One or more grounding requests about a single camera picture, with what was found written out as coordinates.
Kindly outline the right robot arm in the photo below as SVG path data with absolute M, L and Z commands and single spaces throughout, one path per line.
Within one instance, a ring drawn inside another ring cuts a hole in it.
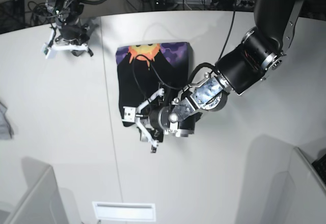
M 33 3 L 29 7 L 31 23 L 42 20 L 50 24 L 49 40 L 41 48 L 47 59 L 52 59 L 58 52 L 68 51 L 75 57 L 83 53 L 93 56 L 89 40 L 96 25 L 88 20 L 82 22 L 80 16 L 86 5 L 96 6 L 107 0 L 46 0 L 44 3 Z

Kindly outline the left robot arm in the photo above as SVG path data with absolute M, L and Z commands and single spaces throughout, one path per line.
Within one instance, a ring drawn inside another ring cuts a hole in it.
M 164 134 L 187 137 L 203 111 L 221 110 L 230 92 L 241 95 L 277 67 L 291 46 L 304 0 L 255 0 L 255 25 L 231 52 L 215 64 L 201 63 L 187 82 L 169 85 L 163 80 L 147 101 L 159 105 L 137 122 L 140 139 L 156 152 Z

